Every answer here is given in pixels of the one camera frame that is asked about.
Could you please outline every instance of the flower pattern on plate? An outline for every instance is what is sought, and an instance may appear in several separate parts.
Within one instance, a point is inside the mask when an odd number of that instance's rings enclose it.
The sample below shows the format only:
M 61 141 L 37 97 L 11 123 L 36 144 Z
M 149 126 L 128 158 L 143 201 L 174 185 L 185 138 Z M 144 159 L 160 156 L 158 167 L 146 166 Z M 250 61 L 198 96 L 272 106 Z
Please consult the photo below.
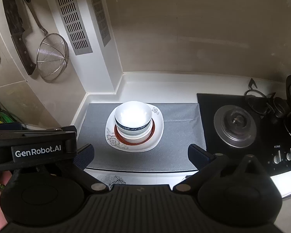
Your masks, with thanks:
M 157 108 L 153 107 L 152 111 L 153 111 L 154 113 L 156 113 L 157 115 L 159 115 L 159 111 L 158 111 Z
M 109 132 L 108 135 L 106 135 L 107 137 L 107 142 L 109 145 L 111 146 L 116 146 L 118 148 L 123 148 L 123 149 L 128 149 L 128 146 L 126 146 L 125 144 L 121 143 L 115 136 L 114 132 L 111 132 L 108 128 L 107 131 Z

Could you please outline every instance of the stove knob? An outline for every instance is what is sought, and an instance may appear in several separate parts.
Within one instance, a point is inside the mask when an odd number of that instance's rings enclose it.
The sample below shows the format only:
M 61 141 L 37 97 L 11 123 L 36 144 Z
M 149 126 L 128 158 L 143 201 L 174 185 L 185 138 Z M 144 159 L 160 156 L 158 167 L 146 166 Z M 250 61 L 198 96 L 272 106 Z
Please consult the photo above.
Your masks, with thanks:
M 287 153 L 287 160 L 291 160 L 291 148 L 290 148 L 290 152 Z
M 280 151 L 278 151 L 278 155 L 274 157 L 274 163 L 278 164 L 281 161 Z

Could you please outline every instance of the beige tiled wall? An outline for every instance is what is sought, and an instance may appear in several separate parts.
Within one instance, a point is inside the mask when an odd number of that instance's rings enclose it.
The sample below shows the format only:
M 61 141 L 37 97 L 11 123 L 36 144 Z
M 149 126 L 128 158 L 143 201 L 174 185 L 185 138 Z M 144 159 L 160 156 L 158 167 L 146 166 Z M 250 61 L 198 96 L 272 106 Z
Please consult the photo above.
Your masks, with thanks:
M 22 0 L 16 0 L 23 19 L 24 41 L 32 60 L 44 35 Z M 41 24 L 51 33 L 57 28 L 47 0 L 32 0 Z M 70 125 L 85 90 L 69 62 L 66 70 L 51 83 L 37 71 L 28 76 L 15 50 L 0 0 L 0 102 L 24 123 L 40 127 Z
M 291 0 L 106 1 L 123 71 L 291 74 Z

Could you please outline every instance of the gray mat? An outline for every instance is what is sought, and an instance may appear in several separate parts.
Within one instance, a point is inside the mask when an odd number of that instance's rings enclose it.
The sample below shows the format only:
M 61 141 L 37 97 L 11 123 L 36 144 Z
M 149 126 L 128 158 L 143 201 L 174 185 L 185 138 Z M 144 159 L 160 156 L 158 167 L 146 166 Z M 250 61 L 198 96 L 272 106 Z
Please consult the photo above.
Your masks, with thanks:
M 111 147 L 105 138 L 107 119 L 119 103 L 91 103 L 78 137 L 78 147 L 91 143 L 95 158 L 88 167 L 141 172 L 187 171 L 196 168 L 188 160 L 187 148 L 195 143 L 206 149 L 198 103 L 151 103 L 164 118 L 159 144 L 147 152 L 123 152 Z

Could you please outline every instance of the vent slot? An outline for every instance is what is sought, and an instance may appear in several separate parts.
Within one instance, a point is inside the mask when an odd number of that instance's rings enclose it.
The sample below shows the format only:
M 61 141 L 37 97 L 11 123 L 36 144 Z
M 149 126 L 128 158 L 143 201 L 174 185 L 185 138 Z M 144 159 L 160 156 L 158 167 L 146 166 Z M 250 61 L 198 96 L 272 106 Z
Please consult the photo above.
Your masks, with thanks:
M 55 0 L 75 55 L 93 52 L 77 0 Z
M 108 23 L 101 0 L 91 0 L 95 16 L 99 26 L 100 35 L 104 46 L 108 44 L 111 39 Z

